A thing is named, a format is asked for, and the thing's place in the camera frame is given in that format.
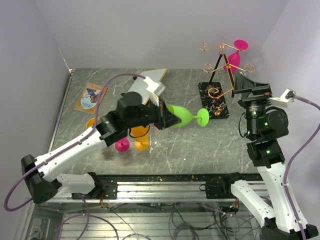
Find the yellow wine glass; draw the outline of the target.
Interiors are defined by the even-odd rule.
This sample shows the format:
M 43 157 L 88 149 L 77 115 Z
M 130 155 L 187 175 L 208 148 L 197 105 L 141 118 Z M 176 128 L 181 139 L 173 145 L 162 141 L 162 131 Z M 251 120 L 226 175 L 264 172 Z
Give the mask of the yellow wine glass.
M 150 126 L 137 126 L 131 128 L 130 135 L 135 140 L 134 146 L 139 151 L 145 151 L 149 147 Z
M 95 128 L 95 126 L 98 124 L 100 118 L 98 117 L 97 119 L 91 118 L 87 123 L 86 123 L 86 128 Z

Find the pink wine glass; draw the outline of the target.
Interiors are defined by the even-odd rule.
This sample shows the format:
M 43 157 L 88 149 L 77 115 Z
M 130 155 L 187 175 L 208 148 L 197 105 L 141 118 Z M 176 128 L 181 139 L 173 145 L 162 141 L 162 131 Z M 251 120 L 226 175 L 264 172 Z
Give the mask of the pink wine glass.
M 223 43 L 222 48 L 225 46 L 236 49 L 234 53 L 227 57 L 228 63 L 231 64 L 230 70 L 235 73 L 241 63 L 240 52 L 246 51 L 249 48 L 249 44 L 245 40 L 237 39 L 234 41 L 234 46 Z
M 129 147 L 130 147 L 130 142 L 128 141 L 127 137 L 124 137 L 115 143 L 115 149 L 118 152 L 125 152 L 129 149 Z

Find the green wine glass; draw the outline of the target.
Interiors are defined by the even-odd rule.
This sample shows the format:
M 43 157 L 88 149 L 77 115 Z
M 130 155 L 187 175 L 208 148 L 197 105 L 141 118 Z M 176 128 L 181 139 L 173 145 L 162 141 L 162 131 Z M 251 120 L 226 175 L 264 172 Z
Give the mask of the green wine glass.
M 197 112 L 197 115 L 192 115 L 192 113 L 187 108 L 178 105 L 168 105 L 167 108 L 172 114 L 174 114 L 181 120 L 180 123 L 174 124 L 172 126 L 173 128 L 183 127 L 190 123 L 192 120 L 196 120 L 197 124 L 200 127 L 205 127 L 210 120 L 210 115 L 206 108 L 201 108 Z

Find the clear wine glass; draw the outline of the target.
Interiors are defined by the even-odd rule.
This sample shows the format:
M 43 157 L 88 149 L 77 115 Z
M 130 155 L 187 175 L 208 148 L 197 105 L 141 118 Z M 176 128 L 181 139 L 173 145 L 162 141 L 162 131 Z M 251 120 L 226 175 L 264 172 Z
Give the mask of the clear wine glass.
M 156 127 L 153 129 L 153 142 L 157 147 L 164 147 L 168 140 L 168 129 L 159 130 Z

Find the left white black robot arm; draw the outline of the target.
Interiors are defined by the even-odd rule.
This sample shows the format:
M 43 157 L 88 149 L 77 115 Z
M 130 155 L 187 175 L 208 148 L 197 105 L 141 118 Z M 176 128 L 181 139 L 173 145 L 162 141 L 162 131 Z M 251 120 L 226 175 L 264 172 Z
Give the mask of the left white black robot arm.
M 28 154 L 21 159 L 23 174 L 31 199 L 35 204 L 44 203 L 58 193 L 82 194 L 88 199 L 96 199 L 105 191 L 99 177 L 88 172 L 64 174 L 64 171 L 94 151 L 109 147 L 128 135 L 134 127 L 153 124 L 163 130 L 181 123 L 165 105 L 142 104 L 137 92 L 127 92 L 118 101 L 116 109 L 102 116 L 96 126 L 89 127 L 78 137 L 63 146 L 38 157 Z

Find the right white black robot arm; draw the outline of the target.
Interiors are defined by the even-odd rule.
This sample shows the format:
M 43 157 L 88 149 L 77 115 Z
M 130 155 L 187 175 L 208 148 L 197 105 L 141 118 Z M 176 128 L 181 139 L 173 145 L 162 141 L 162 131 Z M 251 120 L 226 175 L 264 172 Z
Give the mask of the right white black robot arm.
M 314 107 L 317 104 L 286 89 L 273 97 L 268 83 L 259 83 L 238 72 L 233 95 L 240 94 L 238 104 L 245 110 L 247 153 L 266 186 L 272 205 L 260 197 L 240 173 L 225 176 L 220 186 L 226 198 L 236 197 L 259 222 L 267 240 L 308 240 L 319 235 L 315 225 L 304 217 L 288 181 L 291 160 L 285 161 L 278 139 L 289 134 L 288 115 L 284 111 L 294 100 Z

